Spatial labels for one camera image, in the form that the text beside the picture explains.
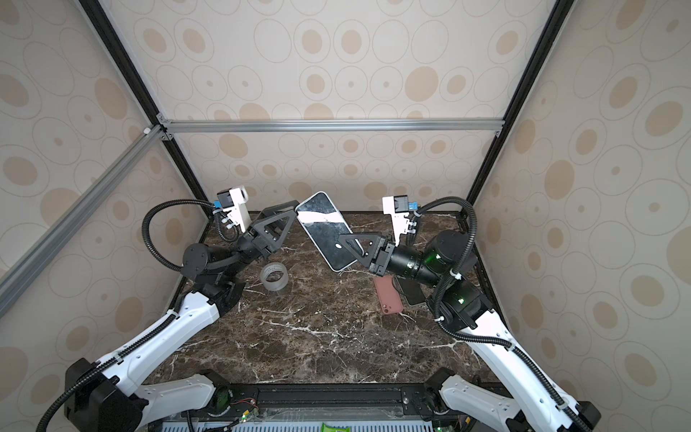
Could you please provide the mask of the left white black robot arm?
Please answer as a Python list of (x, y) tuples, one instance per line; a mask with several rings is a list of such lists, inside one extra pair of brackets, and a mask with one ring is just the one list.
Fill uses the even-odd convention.
[[(150, 224), (163, 210), (183, 205), (211, 211), (218, 230), (234, 228), (230, 247), (194, 243), (185, 250), (182, 264), (167, 260), (151, 239)], [(268, 207), (251, 221), (244, 197), (228, 191), (214, 203), (176, 199), (149, 210), (141, 225), (145, 246), (157, 261), (190, 280), (192, 290), (179, 295), (162, 318), (130, 342), (95, 362), (73, 363), (63, 394), (43, 414), (37, 430), (47, 430), (60, 410), (79, 431), (135, 431), (182, 411), (217, 410), (230, 396), (225, 381), (212, 373), (154, 386), (144, 381), (176, 349), (239, 303), (246, 286), (239, 273), (280, 250), (297, 206), (297, 201), (289, 201)]]

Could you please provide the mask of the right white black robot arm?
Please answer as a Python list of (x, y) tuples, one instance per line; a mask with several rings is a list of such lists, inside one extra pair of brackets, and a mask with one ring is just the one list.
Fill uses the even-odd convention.
[[(432, 288), (426, 300), (446, 335), (464, 342), (491, 368), (507, 389), (506, 396), (449, 374), (437, 393), (444, 408), (470, 415), (497, 431), (592, 431), (601, 419), (588, 401), (577, 401), (550, 379), (511, 335), (494, 304), (464, 277), (471, 261), (478, 221), (465, 199), (448, 196), (412, 209), (407, 196), (385, 198), (394, 238), (354, 233), (339, 211), (329, 215), (335, 228), (327, 240), (341, 261), (359, 262), (370, 273), (401, 276)], [(415, 235), (422, 215), (442, 204), (457, 204), (466, 219), (463, 231), (446, 230), (419, 252), (399, 241)]]

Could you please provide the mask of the pink phone case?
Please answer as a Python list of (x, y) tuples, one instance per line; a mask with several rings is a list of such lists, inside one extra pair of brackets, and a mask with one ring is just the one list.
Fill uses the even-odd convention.
[(395, 288), (392, 275), (374, 277), (374, 287), (384, 315), (403, 312), (401, 296)]

